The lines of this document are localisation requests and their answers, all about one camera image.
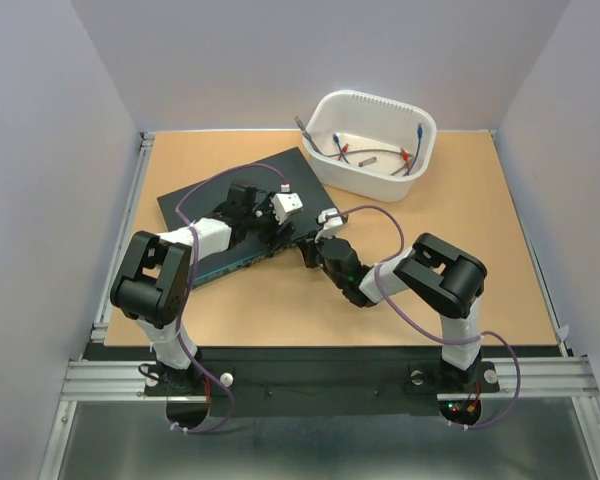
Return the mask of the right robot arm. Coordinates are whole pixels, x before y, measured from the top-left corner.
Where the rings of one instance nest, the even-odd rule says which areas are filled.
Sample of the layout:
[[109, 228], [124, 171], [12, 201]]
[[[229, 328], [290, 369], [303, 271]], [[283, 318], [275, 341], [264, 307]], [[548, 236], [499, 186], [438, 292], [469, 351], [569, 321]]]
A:
[[478, 313], [485, 265], [441, 238], [424, 233], [399, 255], [367, 266], [342, 238], [308, 239], [298, 247], [307, 268], [319, 268], [343, 296], [360, 308], [375, 306], [411, 291], [440, 317], [442, 335], [431, 334], [414, 321], [409, 324], [442, 345], [440, 378], [452, 390], [476, 379], [481, 358]]

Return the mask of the dark blue network switch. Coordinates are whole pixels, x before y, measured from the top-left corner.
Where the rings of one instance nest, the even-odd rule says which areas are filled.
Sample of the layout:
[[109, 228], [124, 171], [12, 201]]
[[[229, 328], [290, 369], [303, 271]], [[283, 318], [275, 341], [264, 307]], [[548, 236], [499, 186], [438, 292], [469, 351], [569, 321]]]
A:
[[335, 206], [301, 150], [294, 147], [256, 161], [250, 168], [225, 174], [201, 188], [191, 184], [158, 197], [157, 202], [167, 229], [173, 231], [184, 226], [184, 222], [176, 213], [179, 202], [184, 203], [181, 207], [183, 214], [195, 221], [211, 213], [225, 201], [230, 185], [236, 181], [254, 184], [257, 189], [255, 205], [263, 207], [268, 194], [277, 192], [280, 187], [278, 175], [265, 169], [264, 165], [283, 173], [290, 181], [291, 191], [298, 194], [303, 203], [303, 210], [290, 219], [295, 231], [289, 242], [273, 251], [255, 235], [250, 235], [235, 248], [200, 260], [194, 282], [196, 288], [294, 247], [297, 241], [318, 228], [317, 217], [322, 211]]

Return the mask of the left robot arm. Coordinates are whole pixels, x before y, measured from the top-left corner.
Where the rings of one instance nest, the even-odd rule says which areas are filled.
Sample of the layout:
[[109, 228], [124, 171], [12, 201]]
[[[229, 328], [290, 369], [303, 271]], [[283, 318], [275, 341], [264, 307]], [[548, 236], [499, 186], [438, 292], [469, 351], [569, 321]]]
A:
[[210, 213], [173, 231], [135, 233], [110, 291], [111, 304], [133, 320], [153, 348], [156, 365], [142, 367], [150, 384], [169, 385], [190, 394], [200, 386], [203, 371], [197, 345], [182, 327], [181, 315], [196, 276], [197, 263], [229, 251], [254, 235], [270, 249], [294, 232], [290, 217], [303, 208], [298, 194], [283, 184], [279, 192], [257, 200], [258, 188], [236, 181], [226, 200]]

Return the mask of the small grey transceiver module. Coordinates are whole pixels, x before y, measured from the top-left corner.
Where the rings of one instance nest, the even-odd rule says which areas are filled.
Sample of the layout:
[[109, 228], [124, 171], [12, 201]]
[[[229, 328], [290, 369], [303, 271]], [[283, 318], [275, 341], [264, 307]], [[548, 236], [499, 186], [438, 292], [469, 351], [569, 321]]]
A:
[[377, 157], [373, 156], [373, 157], [369, 157], [367, 159], [364, 159], [364, 160], [358, 162], [358, 166], [359, 167], [364, 167], [364, 166], [367, 166], [367, 165], [374, 164], [376, 162], [377, 162]]

